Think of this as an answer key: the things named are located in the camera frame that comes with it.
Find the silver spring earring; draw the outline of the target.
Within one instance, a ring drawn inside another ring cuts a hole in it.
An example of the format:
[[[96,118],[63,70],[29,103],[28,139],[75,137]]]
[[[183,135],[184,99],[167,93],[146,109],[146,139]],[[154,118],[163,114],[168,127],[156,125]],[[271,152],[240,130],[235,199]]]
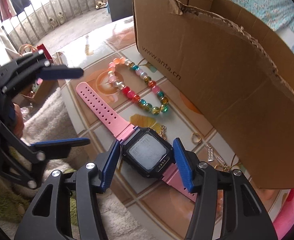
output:
[[[214,157],[214,149],[211,146],[211,144],[207,145],[207,157],[208,157],[208,162],[212,162],[215,159],[215,157]]]

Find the pink black smart watch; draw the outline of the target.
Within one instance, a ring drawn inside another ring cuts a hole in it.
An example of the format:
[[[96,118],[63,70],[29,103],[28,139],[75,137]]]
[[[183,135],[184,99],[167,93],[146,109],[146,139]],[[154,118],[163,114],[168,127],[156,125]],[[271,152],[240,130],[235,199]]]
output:
[[[141,176],[161,179],[190,200],[196,200],[196,194],[183,186],[173,148],[165,139],[150,127],[135,126],[122,118],[88,83],[79,83],[76,92],[120,142],[124,160]]]

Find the red gift bag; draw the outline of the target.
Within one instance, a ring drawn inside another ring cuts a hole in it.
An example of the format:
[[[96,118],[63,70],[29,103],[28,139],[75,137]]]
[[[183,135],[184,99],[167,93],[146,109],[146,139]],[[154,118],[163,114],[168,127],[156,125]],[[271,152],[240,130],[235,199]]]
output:
[[[40,45],[38,45],[36,47],[38,50],[43,50],[43,53],[46,57],[46,59],[50,62],[50,63],[54,63],[52,56],[50,55],[49,51],[47,50],[47,48],[45,47],[45,45],[42,43]]]

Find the brown cardboard box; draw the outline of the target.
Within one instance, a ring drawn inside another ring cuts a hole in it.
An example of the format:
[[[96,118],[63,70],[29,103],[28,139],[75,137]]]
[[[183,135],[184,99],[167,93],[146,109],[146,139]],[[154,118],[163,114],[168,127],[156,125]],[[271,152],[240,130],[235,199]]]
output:
[[[262,189],[294,188],[294,54],[229,0],[133,0],[138,51]]]

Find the pink floral blanket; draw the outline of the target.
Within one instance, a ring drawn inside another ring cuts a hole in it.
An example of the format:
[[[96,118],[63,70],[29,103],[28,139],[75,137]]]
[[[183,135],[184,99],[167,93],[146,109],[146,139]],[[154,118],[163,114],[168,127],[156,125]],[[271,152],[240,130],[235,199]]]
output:
[[[277,233],[278,239],[282,239],[294,225],[294,189],[284,202],[284,205],[279,212],[278,216],[273,222],[274,228]]]

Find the dark grey cabinet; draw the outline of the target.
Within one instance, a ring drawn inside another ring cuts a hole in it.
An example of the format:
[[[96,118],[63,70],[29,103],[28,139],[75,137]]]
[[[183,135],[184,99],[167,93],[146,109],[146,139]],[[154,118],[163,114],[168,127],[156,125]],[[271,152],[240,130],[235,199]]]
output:
[[[112,22],[133,15],[132,0],[107,0],[107,3]]]

